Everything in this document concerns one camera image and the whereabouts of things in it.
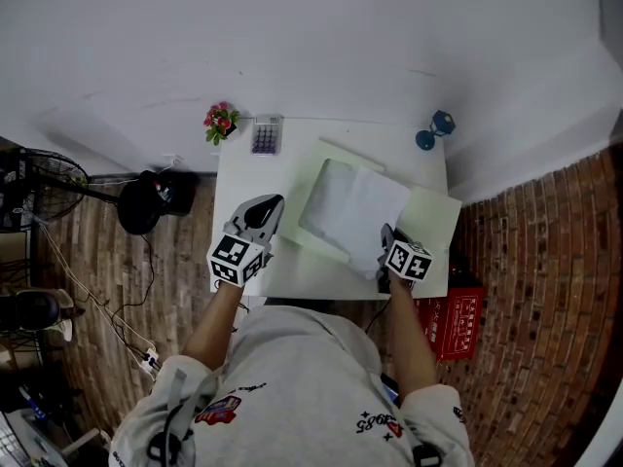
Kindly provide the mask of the person in white shirt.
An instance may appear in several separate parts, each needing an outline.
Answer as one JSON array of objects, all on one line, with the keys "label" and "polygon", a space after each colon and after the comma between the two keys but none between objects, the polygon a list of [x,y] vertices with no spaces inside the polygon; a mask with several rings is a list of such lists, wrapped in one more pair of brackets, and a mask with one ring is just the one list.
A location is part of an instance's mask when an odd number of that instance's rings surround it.
[{"label": "person in white shirt", "polygon": [[226,363],[165,360],[118,428],[110,467],[474,467],[458,392],[395,405],[377,348],[340,316],[287,305],[247,314]]}]

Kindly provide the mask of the small potted red flowers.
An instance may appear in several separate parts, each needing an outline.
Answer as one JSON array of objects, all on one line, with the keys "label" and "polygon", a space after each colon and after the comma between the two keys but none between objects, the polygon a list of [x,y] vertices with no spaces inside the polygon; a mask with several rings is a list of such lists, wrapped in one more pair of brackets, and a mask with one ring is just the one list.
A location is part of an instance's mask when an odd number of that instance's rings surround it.
[{"label": "small potted red flowers", "polygon": [[203,120],[206,141],[219,146],[238,128],[239,118],[240,112],[229,102],[212,105]]}]

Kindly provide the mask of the black floor fan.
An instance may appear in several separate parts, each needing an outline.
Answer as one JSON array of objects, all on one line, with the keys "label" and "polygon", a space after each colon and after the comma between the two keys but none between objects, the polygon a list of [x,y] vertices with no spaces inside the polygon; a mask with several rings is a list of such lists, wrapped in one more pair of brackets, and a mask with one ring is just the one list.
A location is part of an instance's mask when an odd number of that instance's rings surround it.
[{"label": "black floor fan", "polygon": [[27,148],[0,151],[0,233],[60,219],[85,197],[115,205],[130,234],[148,233],[164,213],[165,202],[151,176],[125,184],[113,196],[94,189],[85,170],[61,154]]}]

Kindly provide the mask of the grey calculator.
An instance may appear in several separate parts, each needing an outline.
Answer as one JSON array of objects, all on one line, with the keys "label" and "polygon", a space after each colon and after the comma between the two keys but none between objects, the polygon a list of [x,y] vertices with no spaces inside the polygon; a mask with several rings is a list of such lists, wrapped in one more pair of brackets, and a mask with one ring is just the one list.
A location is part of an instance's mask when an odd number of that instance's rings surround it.
[{"label": "grey calculator", "polygon": [[253,120],[251,154],[277,156],[281,148],[282,117],[279,114],[260,115]]}]

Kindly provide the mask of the black bin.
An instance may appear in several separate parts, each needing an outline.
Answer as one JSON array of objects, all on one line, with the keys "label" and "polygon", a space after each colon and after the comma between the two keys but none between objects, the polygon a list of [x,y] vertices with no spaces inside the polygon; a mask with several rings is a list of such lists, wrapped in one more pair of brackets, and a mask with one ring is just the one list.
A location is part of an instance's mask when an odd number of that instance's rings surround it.
[{"label": "black bin", "polygon": [[194,172],[145,170],[138,177],[140,195],[159,215],[185,216],[191,212],[199,176]]}]

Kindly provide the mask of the red fire extinguisher box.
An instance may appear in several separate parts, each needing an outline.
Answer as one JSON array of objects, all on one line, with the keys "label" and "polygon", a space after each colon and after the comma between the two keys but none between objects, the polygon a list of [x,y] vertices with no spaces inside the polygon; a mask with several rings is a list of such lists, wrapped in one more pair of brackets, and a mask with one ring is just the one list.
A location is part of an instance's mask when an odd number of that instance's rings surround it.
[{"label": "red fire extinguisher box", "polygon": [[421,326],[437,361],[471,359],[481,322],[485,289],[449,288],[445,298],[415,300]]}]

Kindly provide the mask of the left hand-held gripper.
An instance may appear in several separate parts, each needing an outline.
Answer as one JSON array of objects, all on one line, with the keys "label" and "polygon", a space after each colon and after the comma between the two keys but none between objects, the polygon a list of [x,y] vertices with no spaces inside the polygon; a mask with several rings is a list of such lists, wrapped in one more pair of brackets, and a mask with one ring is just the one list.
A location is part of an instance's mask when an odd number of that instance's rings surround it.
[{"label": "left hand-held gripper", "polygon": [[271,239],[284,204],[279,194],[258,196],[240,204],[207,253],[211,276],[243,287],[263,269],[272,257]]}]

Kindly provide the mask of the person's left forearm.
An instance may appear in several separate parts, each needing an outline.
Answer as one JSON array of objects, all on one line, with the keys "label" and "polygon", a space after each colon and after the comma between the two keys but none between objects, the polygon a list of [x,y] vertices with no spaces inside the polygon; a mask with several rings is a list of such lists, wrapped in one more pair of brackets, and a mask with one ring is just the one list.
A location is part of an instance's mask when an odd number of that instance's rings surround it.
[{"label": "person's left forearm", "polygon": [[202,312],[199,325],[184,345],[182,355],[201,362],[210,370],[217,370],[224,364],[242,292],[236,285],[219,285]]}]

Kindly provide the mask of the pale green cutting mat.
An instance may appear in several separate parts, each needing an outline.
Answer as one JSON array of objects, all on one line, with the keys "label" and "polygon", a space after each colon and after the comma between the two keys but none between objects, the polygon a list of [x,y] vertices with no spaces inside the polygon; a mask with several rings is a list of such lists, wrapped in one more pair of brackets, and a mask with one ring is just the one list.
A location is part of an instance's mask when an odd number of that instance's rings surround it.
[{"label": "pale green cutting mat", "polygon": [[[346,253],[317,238],[299,225],[314,183],[324,162],[329,159],[350,165],[365,166],[390,178],[385,173],[385,168],[376,162],[338,145],[318,140],[303,153],[298,159],[296,168],[286,178],[289,188],[278,234],[314,253],[347,265],[348,255]],[[450,245],[457,224],[460,202],[419,185],[404,186],[408,187],[412,193],[395,227],[412,240],[421,242],[433,258],[438,259]]]}]

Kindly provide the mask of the white table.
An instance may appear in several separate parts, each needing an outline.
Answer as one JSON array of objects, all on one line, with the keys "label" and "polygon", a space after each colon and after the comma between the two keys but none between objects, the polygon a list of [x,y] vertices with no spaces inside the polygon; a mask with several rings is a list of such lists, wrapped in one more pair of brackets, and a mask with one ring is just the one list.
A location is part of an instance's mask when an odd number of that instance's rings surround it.
[{"label": "white table", "polygon": [[[212,237],[243,202],[266,194],[280,194],[304,206],[292,192],[311,186],[325,160],[366,166],[409,187],[448,192],[443,142],[430,151],[416,144],[412,127],[363,122],[288,118],[282,123],[281,147],[275,156],[251,152],[253,123],[238,128],[238,135],[220,151]],[[326,255],[276,235],[266,268],[245,285],[250,297],[312,300],[375,300],[381,297],[373,279],[352,270],[341,251]]]}]

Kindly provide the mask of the white A4 paper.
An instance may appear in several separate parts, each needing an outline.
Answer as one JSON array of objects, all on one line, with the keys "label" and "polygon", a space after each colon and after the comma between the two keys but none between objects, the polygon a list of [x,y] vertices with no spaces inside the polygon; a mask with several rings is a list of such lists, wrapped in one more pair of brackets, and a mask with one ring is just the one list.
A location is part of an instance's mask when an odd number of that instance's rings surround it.
[{"label": "white A4 paper", "polygon": [[348,255],[348,266],[373,278],[383,254],[381,231],[395,226],[412,191],[360,165],[324,162],[299,220],[317,238]]}]

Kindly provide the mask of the person's right forearm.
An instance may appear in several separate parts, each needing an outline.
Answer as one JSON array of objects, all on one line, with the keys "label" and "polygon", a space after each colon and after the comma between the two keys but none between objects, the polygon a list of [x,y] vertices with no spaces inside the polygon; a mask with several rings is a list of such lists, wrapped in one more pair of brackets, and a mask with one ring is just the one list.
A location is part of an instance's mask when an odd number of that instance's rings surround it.
[{"label": "person's right forearm", "polygon": [[399,402],[437,382],[436,359],[422,329],[408,283],[389,273],[390,350]]}]

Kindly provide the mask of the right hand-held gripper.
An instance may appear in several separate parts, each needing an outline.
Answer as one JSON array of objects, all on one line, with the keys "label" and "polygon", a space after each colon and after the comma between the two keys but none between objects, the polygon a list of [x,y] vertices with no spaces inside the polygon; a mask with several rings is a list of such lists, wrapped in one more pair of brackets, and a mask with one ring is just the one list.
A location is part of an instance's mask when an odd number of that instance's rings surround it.
[{"label": "right hand-held gripper", "polygon": [[425,281],[433,264],[433,256],[419,242],[413,242],[408,235],[390,224],[382,226],[381,241],[383,253],[378,258],[379,270],[376,274],[380,294],[389,293],[391,271],[406,281],[410,289]]}]

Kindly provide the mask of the white power strip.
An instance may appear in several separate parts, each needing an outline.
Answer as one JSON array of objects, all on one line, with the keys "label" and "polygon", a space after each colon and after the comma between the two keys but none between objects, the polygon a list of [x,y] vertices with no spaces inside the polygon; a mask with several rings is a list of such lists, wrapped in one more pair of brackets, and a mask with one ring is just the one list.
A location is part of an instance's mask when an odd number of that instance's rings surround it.
[{"label": "white power strip", "polygon": [[161,369],[159,353],[153,348],[148,348],[139,361],[139,367],[150,377],[156,377]]}]

